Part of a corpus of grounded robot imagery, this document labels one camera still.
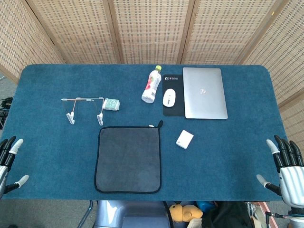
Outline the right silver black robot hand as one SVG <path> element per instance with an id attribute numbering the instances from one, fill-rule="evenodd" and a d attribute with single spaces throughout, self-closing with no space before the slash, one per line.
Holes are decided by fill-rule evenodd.
<path id="1" fill-rule="evenodd" d="M 266 143 L 274 159 L 279 177 L 279 186 L 276 186 L 258 174 L 260 184 L 282 197 L 285 204 L 292 208 L 304 207 L 304 159 L 300 148 L 293 141 L 287 141 L 278 135 L 274 136 L 277 143 L 267 139 Z"/>

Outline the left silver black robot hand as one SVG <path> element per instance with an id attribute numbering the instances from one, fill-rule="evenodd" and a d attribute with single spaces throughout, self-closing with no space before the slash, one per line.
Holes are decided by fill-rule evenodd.
<path id="1" fill-rule="evenodd" d="M 6 184 L 17 152 L 23 144 L 23 139 L 18 139 L 16 142 L 15 140 L 16 136 L 13 136 L 10 139 L 4 139 L 0 142 L 0 198 L 13 190 L 21 188 L 29 179 L 28 175 L 24 175 L 19 181 L 13 184 Z"/>

